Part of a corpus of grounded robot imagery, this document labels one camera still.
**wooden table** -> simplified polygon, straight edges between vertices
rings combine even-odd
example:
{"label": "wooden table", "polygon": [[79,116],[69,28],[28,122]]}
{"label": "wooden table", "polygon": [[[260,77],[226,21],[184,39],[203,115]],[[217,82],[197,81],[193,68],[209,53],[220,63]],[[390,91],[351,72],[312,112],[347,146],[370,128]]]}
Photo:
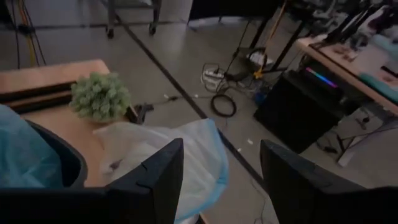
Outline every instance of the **wooden table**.
{"label": "wooden table", "polygon": [[[333,50],[334,45],[322,47],[321,49],[314,49],[312,46],[310,46],[311,44],[320,42],[321,40],[322,39],[319,39],[318,37],[306,37],[297,40],[296,44],[306,54],[322,63],[324,66],[329,68],[332,72],[337,74],[350,85],[356,87],[358,90],[363,92],[368,97],[372,98],[376,103],[380,104],[394,115],[398,115],[398,106],[394,102],[390,101],[377,91],[373,90],[371,87],[367,86],[367,84],[362,82],[358,78],[358,75],[360,74],[359,68],[354,66],[348,60],[345,60],[341,54],[336,53]],[[383,70],[380,70],[378,74],[373,75],[389,86],[398,86],[398,79]],[[395,125],[395,121],[393,119],[389,119],[388,121],[383,122],[384,124],[382,125],[382,127],[384,129],[388,129],[391,126]],[[357,142],[355,145],[347,148],[347,150],[340,156],[337,163],[339,163],[339,165],[341,166],[346,166],[351,158],[358,151],[363,149],[363,147],[361,146],[366,143],[365,140],[370,139],[370,136],[368,138],[367,137],[365,137],[365,139],[363,139],[362,141]]]}
{"label": "wooden table", "polygon": [[[51,99],[63,99],[64,96],[70,96],[71,83],[79,77],[88,77],[91,72],[109,73],[109,70],[102,60],[89,60],[1,72],[0,103],[26,109],[26,105],[40,104]],[[107,184],[100,173],[104,150],[100,140],[93,135],[93,131],[108,124],[81,119],[68,105],[47,107],[41,110],[37,110],[36,107],[27,109],[35,111],[23,113],[21,115],[23,118],[47,128],[66,140],[85,158],[88,168],[85,187],[101,187]],[[133,108],[129,110],[133,113],[132,116],[137,115]],[[131,121],[132,118],[128,116],[124,120]],[[197,223],[208,222],[201,214]]]}
{"label": "wooden table", "polygon": [[[386,97],[362,82],[358,78],[358,75],[360,74],[359,69],[355,67],[351,62],[343,59],[342,55],[335,53],[332,45],[323,47],[320,50],[315,50],[310,46],[310,44],[314,44],[319,41],[320,40],[317,38],[307,37],[297,40],[296,45],[300,48],[300,50],[303,50],[306,54],[322,63],[324,66],[328,67],[332,72],[337,74],[343,80],[353,85],[364,94],[368,95],[368,97],[372,98],[376,103],[379,103],[387,110],[391,111],[395,115],[398,115],[398,105],[388,100]],[[389,86],[398,85],[398,79],[388,74],[387,72],[380,70],[380,72],[376,76],[379,78],[380,81]],[[391,81],[386,82],[386,77],[388,77]]]}

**gray concrete floor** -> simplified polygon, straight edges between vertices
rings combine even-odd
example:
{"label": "gray concrete floor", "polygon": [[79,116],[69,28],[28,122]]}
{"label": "gray concrete floor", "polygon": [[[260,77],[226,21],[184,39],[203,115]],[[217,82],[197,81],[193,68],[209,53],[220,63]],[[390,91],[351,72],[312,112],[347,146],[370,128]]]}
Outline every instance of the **gray concrete floor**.
{"label": "gray concrete floor", "polygon": [[[106,23],[107,20],[106,10],[97,0],[27,0],[26,3],[35,26],[99,24]],[[191,1],[164,0],[161,20],[176,23],[158,26],[157,33],[153,37],[148,35],[147,26],[131,26],[130,29],[188,94],[210,96],[211,94],[200,83],[201,68],[205,62],[219,63],[224,68],[228,65],[246,22],[213,24],[191,29],[181,22],[188,19],[190,5]],[[151,11],[120,10],[118,14],[126,22],[149,22],[152,18]],[[288,17],[284,18],[275,39],[269,46],[270,58],[277,58],[297,25]],[[255,31],[256,25],[251,24],[243,45],[250,43]],[[106,38],[104,28],[39,30],[37,35],[49,65],[93,58],[104,60],[110,70],[121,75],[131,92],[132,104],[160,102],[165,100],[164,94],[179,95],[162,72],[120,27],[116,28],[113,40]],[[265,35],[259,44],[263,44],[264,39]],[[0,41],[4,46],[0,54],[0,69],[16,69],[14,33],[0,31]],[[19,42],[21,65],[29,67],[26,40],[20,36]],[[282,65],[294,67],[299,59],[296,57],[298,52],[294,47]],[[240,69],[242,68],[239,63],[233,65],[233,70]],[[281,142],[253,119],[256,106],[251,100],[239,93],[232,92],[231,96],[237,103],[238,112],[227,120],[212,113],[209,99],[195,99],[195,102],[216,122],[235,148],[241,149],[244,158],[261,174],[259,141],[271,139]],[[191,106],[185,100],[178,100],[155,105],[155,110],[147,115],[146,125],[177,127],[196,119],[200,117]],[[347,120],[349,121],[346,123],[355,126],[350,122],[352,118]],[[382,138],[365,146],[369,150],[358,153],[349,166],[344,168],[336,165],[332,157],[315,146],[310,147],[302,155],[365,187],[398,185],[395,173],[398,168],[396,162],[398,151],[394,147],[396,134],[396,131],[383,133]],[[257,186],[249,173],[227,149],[226,152],[229,159],[229,185],[216,204],[204,212],[206,218],[210,223],[253,223],[256,218],[263,216],[265,223],[277,223],[267,194]]]}

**cart wheel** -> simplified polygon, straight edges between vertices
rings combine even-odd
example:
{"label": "cart wheel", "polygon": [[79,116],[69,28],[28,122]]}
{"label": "cart wheel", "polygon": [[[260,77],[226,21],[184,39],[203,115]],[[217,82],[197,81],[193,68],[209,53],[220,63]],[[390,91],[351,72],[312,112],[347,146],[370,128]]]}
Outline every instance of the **cart wheel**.
{"label": "cart wheel", "polygon": [[106,28],[106,35],[108,36],[108,39],[113,39],[114,37],[113,29]]}
{"label": "cart wheel", "polygon": [[149,24],[149,35],[154,35],[156,33],[156,26],[151,23]]}

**black floor line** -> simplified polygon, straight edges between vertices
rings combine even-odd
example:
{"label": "black floor line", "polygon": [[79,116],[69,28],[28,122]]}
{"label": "black floor line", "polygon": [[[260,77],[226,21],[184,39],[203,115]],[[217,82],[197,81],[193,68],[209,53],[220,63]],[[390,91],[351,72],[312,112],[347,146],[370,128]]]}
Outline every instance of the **black floor line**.
{"label": "black floor line", "polygon": [[[117,15],[116,20],[121,24],[127,34],[138,44],[138,46],[145,52],[145,54],[152,60],[152,62],[160,69],[164,76],[170,81],[170,83],[177,89],[177,91],[185,98],[189,105],[195,110],[201,119],[208,118],[205,112],[203,112],[199,106],[194,102],[190,95],[181,87],[181,85],[174,79],[170,72],[159,62],[155,55],[145,46],[145,44],[138,38],[138,36],[132,32],[127,24],[125,24],[121,18]],[[221,140],[227,149],[234,155],[234,157],[241,163],[241,165],[249,172],[252,178],[265,190],[264,181],[257,171],[249,164],[247,160],[242,156],[238,150],[232,145],[232,143],[225,137],[225,135],[218,130]]]}
{"label": "black floor line", "polygon": [[[158,25],[167,25],[167,24],[186,24],[185,21],[159,21]],[[150,22],[127,22],[127,26],[144,26],[149,25]],[[105,28],[107,24],[70,24],[70,25],[42,25],[42,26],[34,26],[34,30],[54,30],[54,29],[86,29],[86,28]],[[119,23],[114,25],[115,27],[122,26]]]}

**green succulent plant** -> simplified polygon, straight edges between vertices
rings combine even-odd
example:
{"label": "green succulent plant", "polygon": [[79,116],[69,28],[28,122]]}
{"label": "green succulent plant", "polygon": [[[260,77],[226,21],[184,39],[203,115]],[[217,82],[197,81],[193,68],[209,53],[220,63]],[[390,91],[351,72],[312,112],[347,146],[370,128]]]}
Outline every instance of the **green succulent plant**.
{"label": "green succulent plant", "polygon": [[130,105],[130,94],[117,73],[92,72],[72,84],[70,107],[81,118],[108,122],[120,118]]}

